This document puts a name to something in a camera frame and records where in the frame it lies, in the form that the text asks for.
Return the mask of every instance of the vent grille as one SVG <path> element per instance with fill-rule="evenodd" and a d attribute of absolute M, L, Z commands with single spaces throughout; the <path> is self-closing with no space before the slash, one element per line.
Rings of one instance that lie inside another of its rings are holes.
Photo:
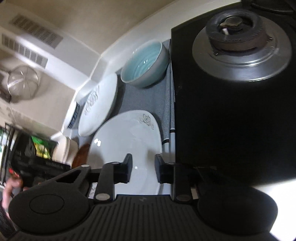
<path fill-rule="evenodd" d="M 20 55 L 26 57 L 27 59 L 33 61 L 36 64 L 39 64 L 40 66 L 44 67 L 47 63 L 47 58 L 35 53 L 31 49 L 21 45 L 20 43 L 14 41 L 13 39 L 5 36 L 2 34 L 2 45 L 19 53 Z"/>
<path fill-rule="evenodd" d="M 63 37 L 60 35 L 42 27 L 38 23 L 18 14 L 12 21 L 11 24 L 18 27 L 19 29 L 25 30 L 33 37 L 39 39 L 43 43 L 49 45 L 52 48 L 62 41 Z"/>

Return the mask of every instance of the white plate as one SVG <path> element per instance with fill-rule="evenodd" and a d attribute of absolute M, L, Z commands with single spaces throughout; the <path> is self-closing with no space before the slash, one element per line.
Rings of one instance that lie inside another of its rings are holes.
<path fill-rule="evenodd" d="M 123 162 L 127 153 L 133 156 L 130 182 L 115 185 L 115 194 L 157 195 L 154 156 L 162 153 L 161 137 L 152 114 L 144 110 L 121 113 L 108 120 L 92 140 L 87 164 L 102 168 L 105 163 Z"/>
<path fill-rule="evenodd" d="M 86 137 L 94 133 L 113 110 L 118 89 L 117 75 L 103 78 L 91 91 L 83 107 L 78 133 Z"/>

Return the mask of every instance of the burner cap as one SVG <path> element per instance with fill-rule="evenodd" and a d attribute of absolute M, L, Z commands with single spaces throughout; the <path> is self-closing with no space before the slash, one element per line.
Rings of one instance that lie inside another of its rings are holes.
<path fill-rule="evenodd" d="M 226 51 L 245 51 L 263 47 L 268 35 L 262 19 L 244 9 L 221 12 L 206 25 L 206 33 L 214 47 Z"/>

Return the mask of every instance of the ceramic bowl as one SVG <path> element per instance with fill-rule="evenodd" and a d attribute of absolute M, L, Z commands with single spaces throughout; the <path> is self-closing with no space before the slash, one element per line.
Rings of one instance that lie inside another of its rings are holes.
<path fill-rule="evenodd" d="M 124 83 L 143 88 L 161 77 L 169 63 L 169 54 L 163 44 L 150 40 L 137 48 L 121 70 Z"/>

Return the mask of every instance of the bowl rim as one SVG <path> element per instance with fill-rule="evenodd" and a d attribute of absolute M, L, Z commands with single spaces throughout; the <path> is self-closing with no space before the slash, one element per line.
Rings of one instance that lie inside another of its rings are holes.
<path fill-rule="evenodd" d="M 143 43 L 142 45 L 140 45 L 138 48 L 136 48 L 136 50 L 133 51 L 133 54 L 131 55 L 131 57 L 125 62 L 124 66 L 123 66 L 122 69 L 121 69 L 121 72 L 123 72 L 123 71 L 126 70 L 127 63 L 128 63 L 133 57 L 134 57 L 134 54 L 135 54 L 137 51 L 143 49 L 144 47 L 148 46 L 149 44 L 151 44 L 151 43 L 153 43 L 153 42 L 160 43 L 160 50 L 159 50 L 159 53 L 158 53 L 158 55 L 157 55 L 157 58 L 153 61 L 152 65 L 151 65 L 151 67 L 152 67 L 153 64 L 155 64 L 155 62 L 156 62 L 157 59 L 159 58 L 160 53 L 161 53 L 161 51 L 162 51 L 162 49 L 163 49 L 163 44 L 162 44 L 162 42 L 161 42 L 161 41 L 158 41 L 158 40 L 156 40 L 156 39 L 149 40 L 149 41 Z M 121 74 L 120 74 L 120 78 L 121 78 L 122 82 L 124 82 L 124 83 L 131 83 L 131 82 L 133 82 L 133 81 L 139 79 L 140 77 L 142 77 L 144 74 L 146 74 L 146 73 L 148 72 L 148 70 L 149 70 L 149 69 L 147 69 L 143 74 L 141 74 L 138 78 L 136 78 L 136 79 L 134 79 L 134 80 L 123 80 Z"/>

